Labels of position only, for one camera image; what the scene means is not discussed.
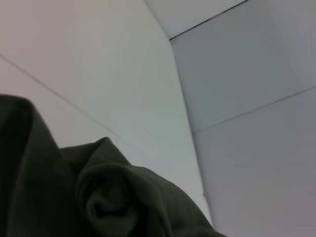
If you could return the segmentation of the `dark green t-shirt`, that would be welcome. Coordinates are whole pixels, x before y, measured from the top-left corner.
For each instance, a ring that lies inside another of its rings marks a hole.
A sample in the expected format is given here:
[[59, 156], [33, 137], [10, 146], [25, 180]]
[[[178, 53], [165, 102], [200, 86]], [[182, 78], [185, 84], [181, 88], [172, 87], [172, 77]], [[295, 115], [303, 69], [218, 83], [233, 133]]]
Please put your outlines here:
[[105, 137], [59, 148], [34, 105], [0, 95], [0, 237], [226, 237]]

